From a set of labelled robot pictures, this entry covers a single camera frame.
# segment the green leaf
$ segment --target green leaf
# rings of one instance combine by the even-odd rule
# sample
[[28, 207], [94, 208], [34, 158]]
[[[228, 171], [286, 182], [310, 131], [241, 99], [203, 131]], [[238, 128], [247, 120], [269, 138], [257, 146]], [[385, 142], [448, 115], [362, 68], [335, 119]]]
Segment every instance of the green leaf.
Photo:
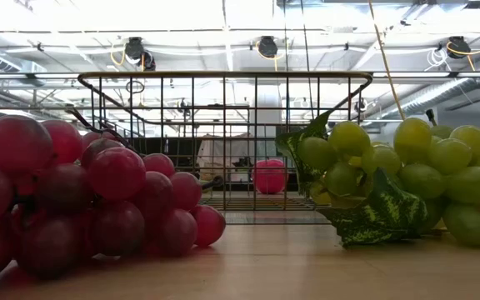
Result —
[[323, 138], [329, 115], [333, 110], [326, 111], [317, 116], [308, 126], [297, 132], [282, 133], [275, 138], [277, 149], [289, 159], [292, 159], [296, 166], [297, 184], [299, 193], [309, 195], [310, 185], [317, 181], [326, 170], [316, 169], [304, 164], [298, 155], [298, 146], [304, 138], [316, 137]]
[[318, 211], [337, 228], [344, 247], [415, 237], [428, 217], [425, 202], [400, 189], [381, 168], [373, 174], [372, 191], [356, 207]]

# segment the exposed ceiling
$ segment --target exposed ceiling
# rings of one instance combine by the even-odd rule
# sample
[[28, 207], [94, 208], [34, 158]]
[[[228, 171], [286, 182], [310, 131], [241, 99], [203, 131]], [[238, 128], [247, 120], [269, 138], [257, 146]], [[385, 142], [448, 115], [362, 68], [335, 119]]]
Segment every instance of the exposed ceiling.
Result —
[[[392, 71], [468, 68], [467, 59], [444, 59], [451, 36], [463, 36], [473, 52], [480, 50], [480, 7], [475, 2], [373, 2]], [[261, 36], [275, 38], [278, 56], [282, 58], [273, 61], [261, 57], [256, 47]], [[143, 39], [155, 58], [157, 71], [384, 71], [366, 1], [293, 0], [285, 5], [283, 0], [0, 0], [2, 57], [35, 62], [48, 73], [140, 71], [127, 59], [121, 66], [112, 60], [122, 60], [123, 46], [130, 37]], [[472, 59], [478, 62], [480, 53], [472, 55]], [[398, 84], [397, 93], [405, 96], [423, 87], [411, 83]], [[88, 90], [64, 88], [71, 86], [72, 80], [48, 80], [41, 87], [17, 81], [3, 84], [7, 85], [5, 92], [30, 103], [45, 98], [45, 106], [90, 104]], [[108, 89], [107, 94], [126, 103], [125, 82], [105, 84], [117, 86], [118, 89]], [[159, 81], [147, 80], [145, 84], [146, 92], [136, 96], [138, 103], [159, 106]], [[284, 81], [272, 84], [283, 99]], [[322, 85], [321, 106], [331, 107], [347, 93], [346, 84]], [[227, 104], [245, 105], [253, 94], [254, 87], [249, 82], [227, 84]], [[223, 85], [219, 81], [201, 81], [195, 95], [196, 105], [221, 103]], [[380, 106], [393, 102], [386, 81], [374, 82], [362, 96]], [[317, 97], [313, 86], [291, 85], [292, 107], [309, 103], [311, 97]], [[190, 103], [190, 81], [176, 79], [164, 98], [165, 106], [172, 108], [183, 98]], [[128, 118], [125, 112], [110, 113], [114, 122]], [[201, 111], [197, 119], [221, 119], [220, 113], [223, 114]], [[55, 114], [70, 118], [62, 111]], [[165, 118], [183, 119], [175, 109], [167, 114]], [[227, 119], [240, 121], [246, 114], [247, 110], [231, 111]], [[142, 116], [160, 118], [152, 110]], [[309, 119], [310, 113], [294, 111], [291, 118], [300, 122], [302, 118]]]

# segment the ventilation duct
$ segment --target ventilation duct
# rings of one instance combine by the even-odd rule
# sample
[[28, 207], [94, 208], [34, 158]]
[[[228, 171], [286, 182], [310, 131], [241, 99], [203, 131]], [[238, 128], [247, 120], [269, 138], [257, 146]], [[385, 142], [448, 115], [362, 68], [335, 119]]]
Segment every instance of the ventilation duct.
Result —
[[[475, 63], [476, 70], [480, 71], [480, 61]], [[431, 85], [425, 87], [414, 94], [400, 100], [402, 110], [407, 115], [412, 115], [417, 112], [423, 112], [426, 109], [433, 107], [439, 103], [451, 100], [472, 90], [479, 88], [479, 84], [475, 78], [454, 79], [440, 85]], [[381, 115], [381, 118], [396, 118], [398, 116], [398, 109], [395, 104], [388, 108], [387, 112]]]

